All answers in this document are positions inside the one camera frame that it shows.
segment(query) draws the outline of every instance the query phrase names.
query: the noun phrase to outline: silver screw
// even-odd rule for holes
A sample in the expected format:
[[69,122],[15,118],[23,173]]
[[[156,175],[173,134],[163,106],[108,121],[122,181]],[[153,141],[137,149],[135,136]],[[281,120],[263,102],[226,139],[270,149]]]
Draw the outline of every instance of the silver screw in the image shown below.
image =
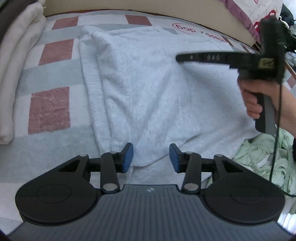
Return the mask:
[[184,185],[184,188],[188,191],[195,191],[199,188],[199,186],[195,183],[186,183]]
[[103,185],[103,189],[106,191],[114,191],[117,188],[115,183],[106,183]]

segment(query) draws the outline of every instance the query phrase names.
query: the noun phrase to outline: beige wall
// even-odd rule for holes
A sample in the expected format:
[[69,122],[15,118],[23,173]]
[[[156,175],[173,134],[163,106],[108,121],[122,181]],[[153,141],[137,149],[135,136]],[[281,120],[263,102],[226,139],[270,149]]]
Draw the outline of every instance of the beige wall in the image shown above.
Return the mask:
[[121,9],[158,13],[215,29],[250,46],[249,31],[219,0],[46,0],[45,15],[91,9]]

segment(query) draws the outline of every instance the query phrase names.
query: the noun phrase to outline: light green ruffled cloth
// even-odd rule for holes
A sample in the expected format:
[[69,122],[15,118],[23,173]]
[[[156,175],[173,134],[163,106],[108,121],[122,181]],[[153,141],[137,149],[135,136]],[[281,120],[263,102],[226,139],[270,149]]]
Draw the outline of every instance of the light green ruffled cloth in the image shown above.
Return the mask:
[[[296,164],[292,155],[293,139],[289,132],[280,128],[272,174],[272,182],[289,194],[296,193]],[[275,136],[268,134],[260,134],[251,140],[245,140],[232,160],[269,180],[271,163],[268,163],[273,158],[274,142]],[[295,210],[294,205],[291,211],[295,213]]]

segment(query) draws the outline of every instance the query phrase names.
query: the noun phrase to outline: bed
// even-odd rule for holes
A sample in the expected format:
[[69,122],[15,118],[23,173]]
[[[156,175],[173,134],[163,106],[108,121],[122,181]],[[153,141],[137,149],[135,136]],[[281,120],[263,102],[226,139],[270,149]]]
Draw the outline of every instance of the bed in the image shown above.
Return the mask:
[[[176,1],[169,5],[151,1],[100,1],[97,5],[85,1],[82,6],[81,1],[47,1],[44,14],[49,16],[45,28],[27,54],[17,86],[13,105],[14,140],[0,145],[0,193],[4,194],[0,196],[0,228],[4,232],[11,232],[22,222],[14,204],[21,185],[76,155],[100,156],[81,68],[82,26],[93,25],[105,31],[160,26],[175,35],[202,33],[229,45],[233,51],[254,53],[250,45],[255,38],[223,4],[217,0]],[[98,8],[123,10],[85,11]],[[222,20],[206,20],[207,11],[222,16]],[[287,70],[285,85],[296,96],[295,84],[294,72]],[[98,178],[92,176],[95,187]]]

